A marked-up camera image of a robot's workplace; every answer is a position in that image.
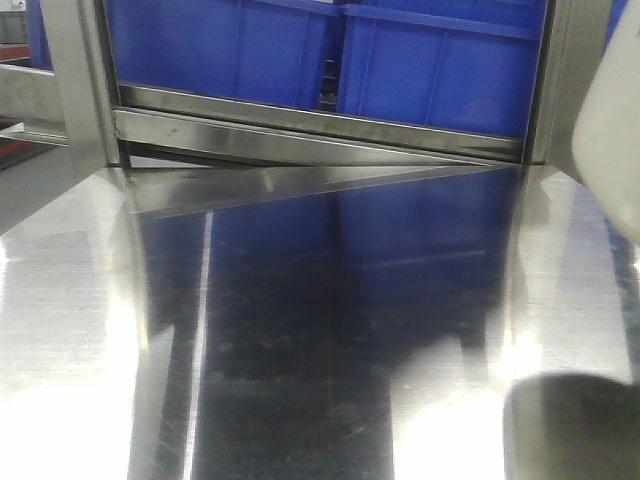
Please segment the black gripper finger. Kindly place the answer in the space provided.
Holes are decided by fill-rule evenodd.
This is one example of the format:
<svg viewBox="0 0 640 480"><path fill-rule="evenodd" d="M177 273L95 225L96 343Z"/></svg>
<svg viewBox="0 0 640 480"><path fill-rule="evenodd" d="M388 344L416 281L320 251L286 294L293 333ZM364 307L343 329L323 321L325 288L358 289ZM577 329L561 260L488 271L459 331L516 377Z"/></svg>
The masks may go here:
<svg viewBox="0 0 640 480"><path fill-rule="evenodd" d="M517 382L503 409L507 479L637 479L639 386L588 374Z"/></svg>

